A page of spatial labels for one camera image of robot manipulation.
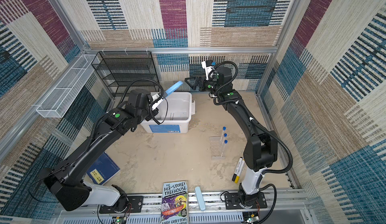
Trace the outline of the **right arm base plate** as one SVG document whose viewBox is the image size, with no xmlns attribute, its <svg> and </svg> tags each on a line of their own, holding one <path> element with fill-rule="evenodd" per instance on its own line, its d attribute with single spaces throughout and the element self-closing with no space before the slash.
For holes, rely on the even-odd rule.
<svg viewBox="0 0 386 224">
<path fill-rule="evenodd" d="M 240 193 L 225 192 L 221 195 L 227 210 L 266 209 L 267 202 L 263 192 L 243 196 Z"/>
</svg>

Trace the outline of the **blue plastic bin lid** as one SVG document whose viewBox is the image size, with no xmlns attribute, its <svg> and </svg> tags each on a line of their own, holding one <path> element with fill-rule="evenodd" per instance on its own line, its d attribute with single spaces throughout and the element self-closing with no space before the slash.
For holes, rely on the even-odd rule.
<svg viewBox="0 0 386 224">
<path fill-rule="evenodd" d="M 178 81 L 174 85 L 172 85 L 170 88 L 168 88 L 165 92 L 163 97 L 167 98 L 169 95 L 171 95 L 173 92 L 175 92 L 179 87 L 181 87 L 184 83 L 182 81 Z"/>
</svg>

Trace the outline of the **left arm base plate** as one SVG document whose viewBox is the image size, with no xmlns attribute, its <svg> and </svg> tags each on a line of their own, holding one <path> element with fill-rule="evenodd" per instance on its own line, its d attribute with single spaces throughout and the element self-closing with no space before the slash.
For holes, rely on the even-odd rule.
<svg viewBox="0 0 386 224">
<path fill-rule="evenodd" d="M 135 195 L 126 197 L 124 214 L 140 213 L 142 211 L 144 196 Z"/>
</svg>

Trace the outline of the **blue capped test tube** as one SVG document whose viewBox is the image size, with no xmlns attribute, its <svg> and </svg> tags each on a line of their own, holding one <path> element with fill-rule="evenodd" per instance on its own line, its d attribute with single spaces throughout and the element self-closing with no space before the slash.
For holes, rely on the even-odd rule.
<svg viewBox="0 0 386 224">
<path fill-rule="evenodd" d="M 220 155 L 220 157 L 221 158 L 224 158 L 225 156 L 224 156 L 224 153 L 225 153 L 225 149 L 226 149 L 226 147 L 227 147 L 227 143 L 228 143 L 228 140 L 224 140 L 222 143 L 221 143 L 221 155 Z"/>
</svg>

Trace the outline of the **clear test tube rack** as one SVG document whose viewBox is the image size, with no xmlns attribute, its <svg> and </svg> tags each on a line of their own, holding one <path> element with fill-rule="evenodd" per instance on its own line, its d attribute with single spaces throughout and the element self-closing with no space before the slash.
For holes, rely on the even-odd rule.
<svg viewBox="0 0 386 224">
<path fill-rule="evenodd" d="M 213 136 L 210 137 L 210 149 L 211 149 L 211 154 L 212 154 L 212 160 L 224 160 L 224 158 L 221 158 L 221 142 L 220 142 L 220 137 L 221 136 Z"/>
</svg>

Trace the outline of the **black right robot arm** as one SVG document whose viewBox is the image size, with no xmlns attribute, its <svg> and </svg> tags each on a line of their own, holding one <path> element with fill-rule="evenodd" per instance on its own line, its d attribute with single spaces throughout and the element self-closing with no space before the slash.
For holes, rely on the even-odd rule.
<svg viewBox="0 0 386 224">
<path fill-rule="evenodd" d="M 238 198 L 243 208 L 257 203 L 263 187 L 260 186 L 264 175 L 283 174 L 293 166 L 289 148 L 276 135 L 260 124 L 247 108 L 240 93 L 233 88 L 233 80 L 238 71 L 228 67 L 209 67 L 204 77 L 189 77 L 185 83 L 193 90 L 207 91 L 215 105 L 221 105 L 242 129 L 247 143 L 243 152 L 244 163 L 248 167 L 244 180 L 239 185 Z M 287 166 L 272 169 L 277 161 L 278 149 L 282 147 L 288 156 Z"/>
</svg>

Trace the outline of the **white plastic storage bin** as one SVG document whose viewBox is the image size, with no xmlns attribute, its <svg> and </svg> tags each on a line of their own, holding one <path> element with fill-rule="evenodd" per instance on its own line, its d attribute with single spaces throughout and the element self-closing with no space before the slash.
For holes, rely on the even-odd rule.
<svg viewBox="0 0 386 224">
<path fill-rule="evenodd" d="M 189 122 L 195 114 L 195 102 L 189 92 L 174 92 L 158 106 L 159 113 L 154 120 L 143 121 L 140 125 L 148 133 L 185 134 L 189 130 Z"/>
</svg>

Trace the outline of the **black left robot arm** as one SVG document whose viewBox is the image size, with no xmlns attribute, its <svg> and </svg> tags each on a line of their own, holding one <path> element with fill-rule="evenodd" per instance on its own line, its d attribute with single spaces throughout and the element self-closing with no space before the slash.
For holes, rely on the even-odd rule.
<svg viewBox="0 0 386 224">
<path fill-rule="evenodd" d="M 90 136 L 75 151 L 53 168 L 43 168 L 39 172 L 39 179 L 66 211 L 86 205 L 96 191 L 84 183 L 83 176 L 115 141 L 157 115 L 153 106 L 162 100 L 164 93 L 162 88 L 156 94 L 144 89 L 126 92 L 128 99 L 121 100 L 116 108 L 102 115 Z"/>
</svg>

